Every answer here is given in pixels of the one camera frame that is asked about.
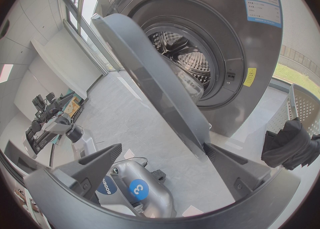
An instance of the white perforated basket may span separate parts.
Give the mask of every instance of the white perforated basket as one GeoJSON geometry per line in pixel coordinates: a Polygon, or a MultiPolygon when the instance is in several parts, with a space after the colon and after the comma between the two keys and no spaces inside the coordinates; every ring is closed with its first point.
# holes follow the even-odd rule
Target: white perforated basket
{"type": "Polygon", "coordinates": [[[278,133],[286,121],[296,117],[299,117],[310,137],[320,134],[320,100],[305,88],[292,84],[286,100],[269,120],[266,130],[278,133]]]}

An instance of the washing machine drum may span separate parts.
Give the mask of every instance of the washing machine drum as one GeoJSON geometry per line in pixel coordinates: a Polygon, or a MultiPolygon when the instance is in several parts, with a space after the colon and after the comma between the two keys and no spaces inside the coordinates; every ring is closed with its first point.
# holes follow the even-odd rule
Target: washing machine drum
{"type": "Polygon", "coordinates": [[[225,136],[261,99],[280,53],[280,0],[99,0],[95,12],[131,17],[160,53],[197,78],[204,87],[197,106],[225,136]]]}

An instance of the black cloth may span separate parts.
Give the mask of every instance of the black cloth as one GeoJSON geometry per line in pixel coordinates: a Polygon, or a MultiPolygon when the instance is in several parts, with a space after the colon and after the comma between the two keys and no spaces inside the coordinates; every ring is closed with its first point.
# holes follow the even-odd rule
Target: black cloth
{"type": "Polygon", "coordinates": [[[320,154],[320,135],[310,139],[298,118],[287,121],[278,134],[267,131],[261,159],[272,168],[283,165],[293,170],[310,165],[320,154]]]}

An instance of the tiled floor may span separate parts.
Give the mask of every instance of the tiled floor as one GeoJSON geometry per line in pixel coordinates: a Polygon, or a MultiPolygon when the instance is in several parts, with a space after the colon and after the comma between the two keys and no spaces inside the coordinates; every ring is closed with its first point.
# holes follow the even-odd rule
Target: tiled floor
{"type": "MultiPolygon", "coordinates": [[[[211,132],[212,143],[262,163],[265,124],[285,97],[285,93],[268,88],[232,138],[211,132]]],[[[125,71],[109,73],[90,90],[77,124],[91,129],[96,142],[103,141],[99,148],[122,143],[119,160],[130,148],[135,156],[149,160],[149,171],[165,172],[165,185],[174,197],[177,216],[190,205],[208,212],[234,202],[210,161],[202,163],[189,151],[125,71]]]]}

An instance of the robotic arm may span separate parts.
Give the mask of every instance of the robotic arm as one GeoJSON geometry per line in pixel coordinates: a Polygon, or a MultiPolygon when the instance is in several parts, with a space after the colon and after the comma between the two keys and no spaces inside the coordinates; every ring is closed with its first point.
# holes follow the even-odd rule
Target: robotic arm
{"type": "MultiPolygon", "coordinates": [[[[44,124],[48,123],[54,116],[62,111],[65,104],[67,104],[73,97],[75,92],[71,92],[65,96],[61,96],[55,99],[54,93],[51,92],[46,96],[46,100],[49,104],[43,100],[41,95],[36,96],[32,103],[38,112],[35,114],[35,118],[32,121],[30,127],[26,131],[26,139],[23,144],[31,158],[36,158],[37,154],[49,143],[58,133],[44,131],[44,133],[35,138],[35,134],[41,131],[44,124]]],[[[58,124],[70,125],[67,118],[59,116],[55,121],[58,124]]]]}

